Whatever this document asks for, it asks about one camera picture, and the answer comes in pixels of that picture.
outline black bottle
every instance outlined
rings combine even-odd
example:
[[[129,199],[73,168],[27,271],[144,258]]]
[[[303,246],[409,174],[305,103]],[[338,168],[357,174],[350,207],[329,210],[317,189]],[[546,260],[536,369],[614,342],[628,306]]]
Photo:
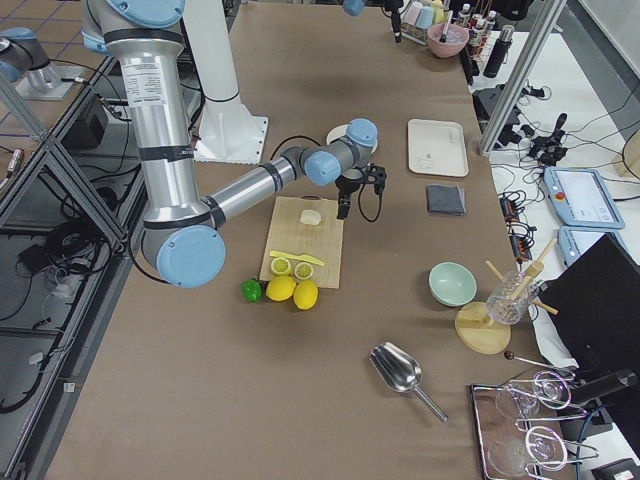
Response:
[[[483,75],[485,77],[495,78],[495,76],[498,75],[502,62],[504,62],[504,57],[507,55],[507,51],[511,46],[513,30],[514,28],[511,25],[505,25],[502,27],[502,31],[493,46],[487,65],[484,67]]]

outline yellow knife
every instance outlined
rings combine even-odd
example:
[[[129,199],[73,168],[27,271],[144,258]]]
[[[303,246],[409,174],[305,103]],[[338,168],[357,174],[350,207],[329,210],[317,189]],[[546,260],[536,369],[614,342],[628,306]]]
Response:
[[[300,260],[301,262],[309,262],[309,263],[313,263],[314,265],[320,265],[321,267],[324,267],[324,262],[322,260],[320,260],[317,257],[314,257],[313,255],[307,255],[306,253],[303,253],[302,255],[294,255],[293,253],[271,250],[269,252],[269,256],[284,257],[284,258],[288,258],[289,260]]]

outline white tray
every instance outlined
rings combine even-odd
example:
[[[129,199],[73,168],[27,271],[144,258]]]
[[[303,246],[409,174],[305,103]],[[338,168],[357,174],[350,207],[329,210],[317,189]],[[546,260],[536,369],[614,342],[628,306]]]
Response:
[[[409,170],[427,175],[464,177],[469,173],[462,125],[409,120]]]

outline light green bowl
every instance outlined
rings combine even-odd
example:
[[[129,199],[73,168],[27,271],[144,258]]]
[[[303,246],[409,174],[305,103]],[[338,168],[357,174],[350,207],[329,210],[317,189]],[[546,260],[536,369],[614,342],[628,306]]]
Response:
[[[447,307],[459,307],[473,300],[478,286],[473,274],[459,263],[439,263],[429,273],[431,294]]]

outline wooden cutting board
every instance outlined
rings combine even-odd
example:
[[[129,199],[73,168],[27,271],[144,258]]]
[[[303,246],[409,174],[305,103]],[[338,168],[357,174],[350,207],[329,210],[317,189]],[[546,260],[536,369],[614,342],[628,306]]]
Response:
[[[319,225],[300,223],[303,210],[315,210],[320,213]],[[281,252],[300,255],[313,255],[324,262],[324,266],[313,265],[312,280],[320,288],[338,288],[340,286],[340,260],[342,257],[343,220],[336,218],[338,202],[325,199],[276,198],[269,227],[269,236],[264,250],[260,280],[271,280],[271,260],[269,252]],[[291,260],[295,267],[297,261]]]

